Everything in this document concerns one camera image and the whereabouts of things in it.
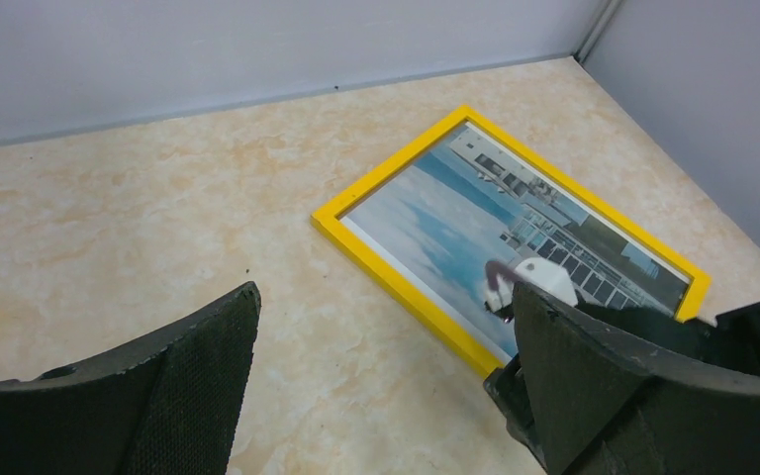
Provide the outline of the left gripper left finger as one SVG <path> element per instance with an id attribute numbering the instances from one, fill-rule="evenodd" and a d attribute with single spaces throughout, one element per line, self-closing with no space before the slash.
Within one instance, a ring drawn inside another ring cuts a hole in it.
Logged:
<path id="1" fill-rule="evenodd" d="M 246 282 L 29 381 L 0 381 L 0 474 L 223 474 L 261 311 Z"/>

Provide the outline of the wooden picture frame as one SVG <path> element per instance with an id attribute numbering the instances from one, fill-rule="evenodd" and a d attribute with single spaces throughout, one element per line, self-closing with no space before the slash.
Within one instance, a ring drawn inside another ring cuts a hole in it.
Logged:
<path id="1" fill-rule="evenodd" d="M 564 171 L 558 169 L 531 148 L 512 138 L 483 115 L 475 112 L 470 107 L 462 106 L 435 125 L 429 127 L 416 139 L 359 178 L 331 201 L 324 204 L 314 212 L 312 221 L 320 233 L 359 265 L 470 366 L 486 375 L 496 368 L 507 365 L 512 358 L 523 352 L 523 342 L 520 334 L 514 327 L 514 319 L 507 324 L 513 329 L 518 351 L 509 361 L 501 362 L 482 344 L 476 341 L 459 323 L 385 262 L 380 255 L 374 252 L 340 220 L 346 211 L 362 201 L 372 191 L 377 190 L 406 165 L 413 162 L 420 153 L 424 152 L 430 145 L 435 144 L 453 127 L 466 121 L 482 128 L 485 132 L 492 135 L 499 144 L 506 146 L 509 150 L 526 156 L 531 164 L 546 177 L 553 179 L 557 184 L 563 185 L 569 192 L 576 194 L 580 199 L 585 201 L 592 209 L 623 227 L 629 236 L 666 258 L 675 268 L 687 275 L 691 280 L 690 288 L 677 314 L 673 317 L 666 316 L 649 307 L 627 307 L 623 309 L 647 308 L 680 322 L 691 320 L 699 314 L 711 285 L 710 277 L 702 269 L 689 259 L 683 257 L 679 252 L 673 250 L 669 245 L 653 237 L 633 220 L 627 218 L 623 213 L 617 211 L 610 204 L 581 185 L 576 179 L 569 177 Z"/>

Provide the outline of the printed building photo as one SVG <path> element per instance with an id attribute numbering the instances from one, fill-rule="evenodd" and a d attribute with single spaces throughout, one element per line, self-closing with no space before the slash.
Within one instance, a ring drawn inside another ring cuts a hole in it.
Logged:
<path id="1" fill-rule="evenodd" d="M 341 216 L 341 222 L 499 361 L 518 351 L 486 264 L 545 259 L 580 300 L 673 317 L 690 278 L 530 160 L 463 122 Z"/>

